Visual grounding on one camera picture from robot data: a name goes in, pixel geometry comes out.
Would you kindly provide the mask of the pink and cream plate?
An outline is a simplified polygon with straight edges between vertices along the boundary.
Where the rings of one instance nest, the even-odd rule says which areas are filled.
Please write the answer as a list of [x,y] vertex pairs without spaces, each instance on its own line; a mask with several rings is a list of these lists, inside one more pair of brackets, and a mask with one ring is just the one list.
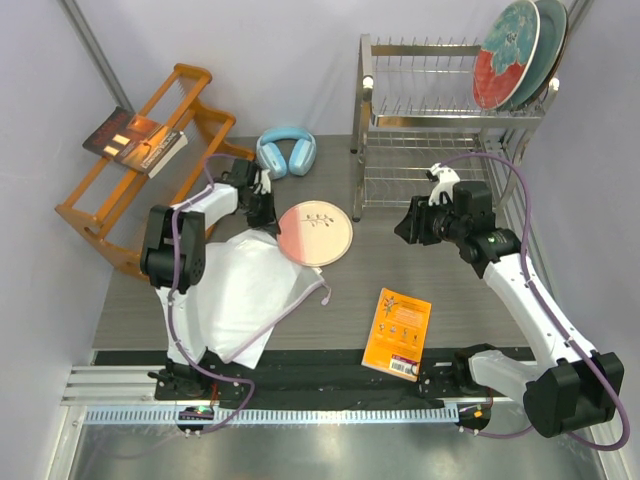
[[308,267],[323,267],[341,259],[353,241],[353,227],[336,205],[319,200],[298,203],[279,219],[281,252]]

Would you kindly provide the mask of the red and teal plate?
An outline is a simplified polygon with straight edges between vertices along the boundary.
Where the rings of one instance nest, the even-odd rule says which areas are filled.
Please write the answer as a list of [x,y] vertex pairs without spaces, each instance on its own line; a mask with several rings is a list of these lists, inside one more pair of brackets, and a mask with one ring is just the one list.
[[540,36],[540,15],[533,1],[509,4],[490,27],[475,61],[472,93],[483,110],[505,105],[533,61]]

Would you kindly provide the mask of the light teal plate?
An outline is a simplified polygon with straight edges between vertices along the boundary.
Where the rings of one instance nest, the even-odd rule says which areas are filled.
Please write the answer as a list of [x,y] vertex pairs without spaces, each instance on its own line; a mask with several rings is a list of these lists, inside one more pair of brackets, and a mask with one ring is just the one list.
[[569,27],[568,12],[561,1],[535,2],[540,15],[540,34],[531,65],[516,92],[505,104],[511,111],[533,103],[553,78],[564,54]]

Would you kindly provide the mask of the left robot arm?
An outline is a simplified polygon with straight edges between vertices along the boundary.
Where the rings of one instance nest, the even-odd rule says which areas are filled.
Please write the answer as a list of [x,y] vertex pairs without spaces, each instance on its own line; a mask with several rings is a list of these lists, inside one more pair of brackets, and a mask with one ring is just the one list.
[[140,270],[159,297],[168,333],[166,368],[184,368],[179,388],[190,398],[205,397],[218,376],[201,366],[207,352],[196,294],[191,290],[206,269],[207,231],[236,212],[251,228],[280,231],[270,171],[259,163],[234,158],[231,168],[214,177],[204,170],[206,186],[169,206],[151,208],[140,254]]

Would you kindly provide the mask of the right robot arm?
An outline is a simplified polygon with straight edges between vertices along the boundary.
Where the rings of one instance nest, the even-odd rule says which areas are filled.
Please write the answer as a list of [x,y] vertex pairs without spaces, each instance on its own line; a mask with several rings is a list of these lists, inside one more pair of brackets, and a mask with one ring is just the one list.
[[450,242],[503,302],[536,363],[525,365],[488,344],[458,352],[451,380],[465,395],[490,388],[519,403],[542,436],[551,438],[613,419],[624,376],[614,353],[601,354],[536,286],[529,258],[511,230],[499,228],[492,194],[481,181],[414,196],[394,232],[408,244]]

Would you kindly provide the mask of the stainless steel dish rack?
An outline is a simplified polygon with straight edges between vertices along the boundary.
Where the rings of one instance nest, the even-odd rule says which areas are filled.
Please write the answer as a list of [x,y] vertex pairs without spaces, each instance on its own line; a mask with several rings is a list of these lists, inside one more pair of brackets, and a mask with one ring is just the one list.
[[439,39],[382,42],[363,34],[358,45],[350,151],[356,174],[352,218],[367,207],[405,207],[427,191],[424,169],[463,154],[459,174],[489,182],[504,209],[515,180],[480,153],[519,165],[559,91],[550,77],[521,110],[486,110],[472,95],[480,47]]

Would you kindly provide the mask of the orange wooden rack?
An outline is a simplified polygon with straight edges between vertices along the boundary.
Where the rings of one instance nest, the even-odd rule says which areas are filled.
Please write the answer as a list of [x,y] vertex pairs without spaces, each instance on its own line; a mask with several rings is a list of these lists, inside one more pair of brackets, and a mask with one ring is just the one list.
[[187,144],[151,178],[103,156],[55,211],[114,269],[146,282],[140,254],[150,209],[181,203],[202,189],[205,167],[217,176],[228,159],[254,160],[253,150],[226,139],[233,114],[207,105],[212,81],[201,67],[178,63],[138,114],[183,132]]

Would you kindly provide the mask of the light blue headphones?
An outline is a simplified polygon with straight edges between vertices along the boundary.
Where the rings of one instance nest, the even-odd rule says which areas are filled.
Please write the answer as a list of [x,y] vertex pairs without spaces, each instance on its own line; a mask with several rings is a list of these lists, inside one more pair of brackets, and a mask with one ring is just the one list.
[[[285,159],[277,143],[294,141],[288,159]],[[273,180],[287,174],[302,177],[312,168],[317,153],[316,140],[307,130],[297,127],[278,127],[266,130],[256,142],[256,159]]]

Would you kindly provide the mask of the clear zip pouch purple trim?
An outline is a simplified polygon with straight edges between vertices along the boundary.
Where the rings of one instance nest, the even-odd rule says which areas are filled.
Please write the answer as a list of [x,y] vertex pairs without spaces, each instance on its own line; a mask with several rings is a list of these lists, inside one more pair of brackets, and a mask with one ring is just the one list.
[[276,325],[327,287],[319,269],[289,260],[264,231],[210,243],[196,285],[205,346],[226,364],[254,369]]

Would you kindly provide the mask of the orange paperback book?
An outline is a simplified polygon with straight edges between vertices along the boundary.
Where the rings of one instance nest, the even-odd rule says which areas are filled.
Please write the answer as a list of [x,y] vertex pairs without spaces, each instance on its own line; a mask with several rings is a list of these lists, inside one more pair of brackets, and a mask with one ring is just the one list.
[[417,382],[432,305],[382,288],[361,365]]

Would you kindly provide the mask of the dark paperback book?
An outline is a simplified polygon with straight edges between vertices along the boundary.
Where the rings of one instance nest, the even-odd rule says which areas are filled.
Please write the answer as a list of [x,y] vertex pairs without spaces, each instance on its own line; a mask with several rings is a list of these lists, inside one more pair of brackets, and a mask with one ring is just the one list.
[[153,178],[187,144],[184,132],[116,107],[82,146]]

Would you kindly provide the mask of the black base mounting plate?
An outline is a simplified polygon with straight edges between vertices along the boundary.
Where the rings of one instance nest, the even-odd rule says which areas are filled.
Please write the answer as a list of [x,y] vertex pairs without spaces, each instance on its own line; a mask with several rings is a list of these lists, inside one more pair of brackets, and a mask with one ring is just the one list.
[[449,364],[429,361],[416,381],[376,372],[345,360],[300,360],[292,357],[269,361],[254,370],[239,365],[204,362],[208,372],[231,379],[212,379],[179,365],[167,366],[149,376],[157,381],[158,400],[209,400],[237,407],[247,399],[254,409],[372,410],[436,406],[444,400],[500,397],[486,387],[463,387]]

